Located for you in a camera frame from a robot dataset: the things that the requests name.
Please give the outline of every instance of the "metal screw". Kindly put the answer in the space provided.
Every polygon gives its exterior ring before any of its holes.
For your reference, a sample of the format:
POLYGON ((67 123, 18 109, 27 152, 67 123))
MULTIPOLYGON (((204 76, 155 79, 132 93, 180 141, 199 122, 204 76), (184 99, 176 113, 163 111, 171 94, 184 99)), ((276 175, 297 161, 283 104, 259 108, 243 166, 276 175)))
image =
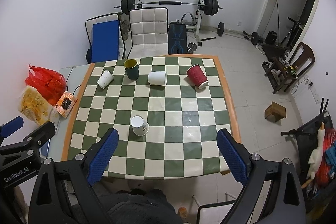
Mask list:
POLYGON ((252 155, 251 155, 251 158, 252 158, 253 160, 260 160, 260 156, 259 156, 258 154, 252 154, 252 155))
POLYGON ((43 161, 44 164, 48 165, 51 163, 51 158, 47 158, 43 161))
POLYGON ((82 153, 80 154, 77 154, 76 157, 75 157, 76 160, 82 160, 84 159, 84 155, 82 153))
POLYGON ((291 165, 292 161, 289 158, 284 158, 283 161, 285 162, 285 164, 291 165))

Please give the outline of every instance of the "blue foam pad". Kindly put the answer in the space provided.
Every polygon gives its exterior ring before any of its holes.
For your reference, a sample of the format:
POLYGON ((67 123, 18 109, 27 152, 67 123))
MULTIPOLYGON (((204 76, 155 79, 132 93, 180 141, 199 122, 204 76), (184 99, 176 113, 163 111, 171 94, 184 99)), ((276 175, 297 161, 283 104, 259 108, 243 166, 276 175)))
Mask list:
POLYGON ((118 60, 119 20, 96 23, 92 27, 91 62, 118 60))
POLYGON ((1 126, 1 137, 7 138, 12 135, 15 131, 23 127, 23 119, 22 117, 18 116, 11 120, 10 122, 1 126))
POLYGON ((90 163, 87 181, 91 186, 101 179, 106 166, 109 164, 109 161, 115 149, 117 148, 118 141, 118 131, 113 129, 105 143, 101 146, 100 150, 90 163))
POLYGON ((226 129, 221 129, 217 132, 217 138, 216 138, 217 146, 221 151, 235 180, 243 185, 246 185, 248 181, 246 165, 243 159, 236 151, 236 149, 234 148, 234 146, 232 145, 229 138, 227 138, 226 135, 224 134, 224 130, 226 129))

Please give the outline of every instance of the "red ripple paper cup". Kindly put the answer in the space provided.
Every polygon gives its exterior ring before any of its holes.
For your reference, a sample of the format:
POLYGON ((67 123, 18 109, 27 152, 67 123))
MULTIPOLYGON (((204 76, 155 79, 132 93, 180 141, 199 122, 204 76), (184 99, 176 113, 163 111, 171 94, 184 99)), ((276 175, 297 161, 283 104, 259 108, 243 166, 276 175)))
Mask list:
POLYGON ((203 89, 209 85, 208 79, 199 65, 191 66, 187 70, 187 75, 199 89, 203 89))

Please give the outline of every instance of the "white cup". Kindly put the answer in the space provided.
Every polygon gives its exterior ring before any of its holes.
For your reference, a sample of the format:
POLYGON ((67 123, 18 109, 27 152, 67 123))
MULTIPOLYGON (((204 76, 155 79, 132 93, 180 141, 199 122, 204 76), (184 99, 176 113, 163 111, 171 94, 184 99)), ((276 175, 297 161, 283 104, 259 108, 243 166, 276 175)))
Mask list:
POLYGON ((113 75, 108 70, 104 70, 103 74, 100 76, 99 80, 97 81, 97 85, 104 89, 112 80, 113 75))
POLYGON ((154 71, 148 74, 148 83, 152 85, 166 85, 167 84, 167 72, 166 71, 154 71))
POLYGON ((146 135, 149 130, 149 124, 140 116, 135 115, 131 119, 131 126, 135 135, 146 135))

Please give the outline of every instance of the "green cup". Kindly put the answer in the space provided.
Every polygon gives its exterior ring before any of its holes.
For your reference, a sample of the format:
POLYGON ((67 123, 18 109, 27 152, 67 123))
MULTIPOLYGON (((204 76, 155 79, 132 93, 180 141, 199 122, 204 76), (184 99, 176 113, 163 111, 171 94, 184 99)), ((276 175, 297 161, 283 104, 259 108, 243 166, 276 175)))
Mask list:
POLYGON ((125 71, 130 80, 137 80, 139 78, 139 66, 135 59, 128 59, 124 62, 125 71))

